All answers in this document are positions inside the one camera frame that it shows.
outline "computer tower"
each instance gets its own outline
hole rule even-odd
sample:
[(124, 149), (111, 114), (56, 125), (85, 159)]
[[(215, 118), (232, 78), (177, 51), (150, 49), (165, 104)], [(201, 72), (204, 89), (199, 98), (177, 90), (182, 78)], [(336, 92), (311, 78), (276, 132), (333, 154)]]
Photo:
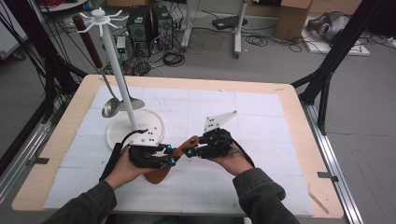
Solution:
[(171, 49), (173, 47), (173, 18), (166, 6), (155, 6), (152, 8), (152, 20), (154, 38), (157, 39), (160, 49)]
[(149, 7), (132, 6), (126, 27), (134, 50), (140, 50), (140, 56), (149, 56), (149, 45), (153, 40)]

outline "person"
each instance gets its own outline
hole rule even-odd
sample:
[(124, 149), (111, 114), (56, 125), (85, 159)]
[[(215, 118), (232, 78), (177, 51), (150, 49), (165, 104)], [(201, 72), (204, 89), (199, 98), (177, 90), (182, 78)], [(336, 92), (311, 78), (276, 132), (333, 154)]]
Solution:
[[(237, 146), (232, 145), (228, 156), (210, 160), (235, 176), (233, 185), (239, 203), (252, 223), (299, 223), (281, 202), (286, 197), (285, 190), (262, 169), (254, 168)], [(105, 180), (70, 200), (43, 223), (101, 223), (117, 205), (114, 191), (151, 171), (153, 169), (136, 168), (124, 152)]]

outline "ladle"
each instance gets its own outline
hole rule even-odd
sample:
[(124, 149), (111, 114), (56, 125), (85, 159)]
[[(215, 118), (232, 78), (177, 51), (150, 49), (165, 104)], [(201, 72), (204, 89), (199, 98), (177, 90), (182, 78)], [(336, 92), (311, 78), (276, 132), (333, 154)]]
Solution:
[[(80, 16), (73, 17), (73, 22), (79, 31), (83, 31), (86, 29), (84, 20)], [(96, 48), (91, 40), (90, 34), (88, 32), (85, 32), (85, 33), (80, 33), (80, 36), (81, 36), (82, 41), (84, 42), (85, 46), (87, 47), (88, 52), (91, 55), (91, 58), (93, 60), (93, 63), (95, 64), (95, 67), (101, 70), (101, 75), (102, 75), (103, 79), (105, 80), (108, 90), (110, 91), (111, 95), (113, 96), (113, 98), (111, 98), (110, 100), (108, 100), (105, 103), (105, 105), (102, 109), (102, 116), (104, 118), (114, 117), (119, 111), (125, 110), (125, 105), (124, 105), (123, 101), (120, 102), (120, 100), (114, 94), (113, 90), (111, 90), (111, 87), (110, 87), (110, 84), (108, 83), (105, 72), (102, 69), (102, 67), (103, 67), (102, 61), (100, 60), (100, 57), (96, 51)], [(133, 110), (136, 110), (136, 109), (139, 109), (139, 108), (142, 108), (143, 106), (145, 106), (145, 103), (142, 100), (132, 98), (131, 95), (129, 94), (129, 91), (128, 91), (128, 95), (129, 95), (129, 99), (131, 101)]]

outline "gray floor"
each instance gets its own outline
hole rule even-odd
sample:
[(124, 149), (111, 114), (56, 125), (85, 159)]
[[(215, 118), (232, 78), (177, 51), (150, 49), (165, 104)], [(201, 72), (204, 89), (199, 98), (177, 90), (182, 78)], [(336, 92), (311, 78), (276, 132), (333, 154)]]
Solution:
[[(195, 25), (208, 26), (211, 19), (210, 16), (197, 19)], [(248, 20), (248, 28), (262, 28), (269, 24), (253, 18)], [(79, 36), (72, 36), (83, 48)], [(202, 30), (194, 30), (191, 36), (191, 43), (195, 44), (185, 53), (185, 64), (177, 68), (161, 67), (166, 77), (291, 83), (314, 72), (325, 58), (324, 55), (308, 53), (303, 44), (300, 44), (301, 52), (293, 52), (275, 42), (269, 42), (266, 47), (255, 47), (243, 41), (243, 53), (236, 60), (233, 37)], [(100, 48), (100, 40), (95, 38), (94, 41)], [(65, 41), (65, 44), (73, 55), (72, 62), (87, 72), (93, 72), (70, 41)], [(396, 49), (380, 45), (365, 47), (371, 52), (369, 57), (347, 56), (333, 76), (326, 127), (364, 223), (390, 224), (396, 222), (396, 119), (393, 117), (396, 110)], [(156, 70), (149, 75), (163, 76)], [(43, 89), (28, 60), (0, 63), (0, 86), (3, 92), (0, 95), (3, 108), (2, 155), (38, 107)], [(26, 168), (0, 204), (2, 222), (40, 222), (51, 214), (12, 210), (13, 198), (28, 173), (29, 168)], [(301, 221), (315, 223), (307, 219)], [(346, 222), (341, 219), (321, 220), (319, 223)]]

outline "dark jacket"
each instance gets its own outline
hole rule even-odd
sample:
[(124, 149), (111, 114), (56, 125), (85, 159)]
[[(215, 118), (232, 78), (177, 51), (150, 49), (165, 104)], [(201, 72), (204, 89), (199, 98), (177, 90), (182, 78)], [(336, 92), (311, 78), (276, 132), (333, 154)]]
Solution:
[[(299, 223), (283, 205), (285, 190), (263, 170), (248, 170), (233, 179), (239, 203), (252, 223)], [(117, 205), (113, 189), (102, 181), (70, 200), (44, 223), (100, 223)]]

